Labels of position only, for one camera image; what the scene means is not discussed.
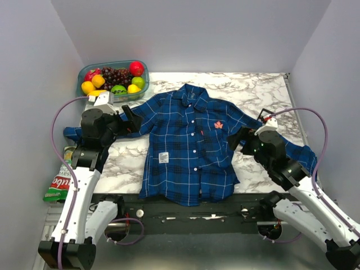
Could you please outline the brooch box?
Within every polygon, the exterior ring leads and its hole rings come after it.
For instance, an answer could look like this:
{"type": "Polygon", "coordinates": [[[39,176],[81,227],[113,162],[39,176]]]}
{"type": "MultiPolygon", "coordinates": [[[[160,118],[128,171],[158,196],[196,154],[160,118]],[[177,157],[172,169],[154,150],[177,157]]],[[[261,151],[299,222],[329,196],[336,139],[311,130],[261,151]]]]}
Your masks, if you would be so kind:
{"type": "Polygon", "coordinates": [[[260,111],[258,117],[257,117],[257,121],[262,122],[262,123],[266,123],[267,120],[269,120],[271,118],[271,115],[274,114],[274,112],[262,108],[262,110],[260,111]]]}

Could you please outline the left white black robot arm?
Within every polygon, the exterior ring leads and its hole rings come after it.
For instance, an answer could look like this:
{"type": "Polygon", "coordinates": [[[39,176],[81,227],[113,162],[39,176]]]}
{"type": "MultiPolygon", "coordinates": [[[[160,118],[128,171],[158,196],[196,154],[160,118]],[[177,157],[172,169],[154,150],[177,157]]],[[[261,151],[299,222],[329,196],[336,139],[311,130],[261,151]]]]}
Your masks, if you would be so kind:
{"type": "Polygon", "coordinates": [[[64,207],[49,240],[41,241],[38,253],[52,269],[91,269],[96,245],[111,222],[124,218],[124,200],[107,195],[89,213],[93,192],[119,136],[138,132],[142,118],[127,105],[122,107],[126,120],[107,105],[82,113],[82,136],[72,155],[69,191],[64,207]]]}

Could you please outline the blue plaid shirt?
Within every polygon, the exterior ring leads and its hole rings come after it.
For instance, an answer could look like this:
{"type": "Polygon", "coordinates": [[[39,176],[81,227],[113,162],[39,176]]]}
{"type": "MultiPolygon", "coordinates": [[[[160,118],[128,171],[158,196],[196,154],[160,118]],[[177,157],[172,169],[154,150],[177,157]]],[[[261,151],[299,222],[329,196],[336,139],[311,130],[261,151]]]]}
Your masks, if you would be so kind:
{"type": "Polygon", "coordinates": [[[205,88],[189,84],[155,94],[132,111],[143,121],[130,137],[149,136],[139,197],[162,195],[183,206],[233,194],[239,180],[227,137],[241,127],[262,126],[233,103],[211,98],[205,88]],[[217,121],[222,129],[214,128],[217,121]]]}

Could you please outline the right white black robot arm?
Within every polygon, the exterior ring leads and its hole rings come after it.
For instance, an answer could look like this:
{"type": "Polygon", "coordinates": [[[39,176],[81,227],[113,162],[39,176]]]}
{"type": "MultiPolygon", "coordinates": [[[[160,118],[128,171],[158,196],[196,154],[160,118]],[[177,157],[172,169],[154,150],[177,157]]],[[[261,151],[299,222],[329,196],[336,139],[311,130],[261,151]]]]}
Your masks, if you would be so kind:
{"type": "Polygon", "coordinates": [[[311,239],[325,252],[335,269],[359,267],[359,223],[346,215],[313,182],[309,172],[296,160],[287,157],[285,142],[275,128],[254,130],[242,127],[227,138],[229,147],[250,155],[268,173],[270,179],[296,198],[300,210],[278,192],[271,192],[259,205],[259,215],[270,221],[285,221],[311,239]]]}

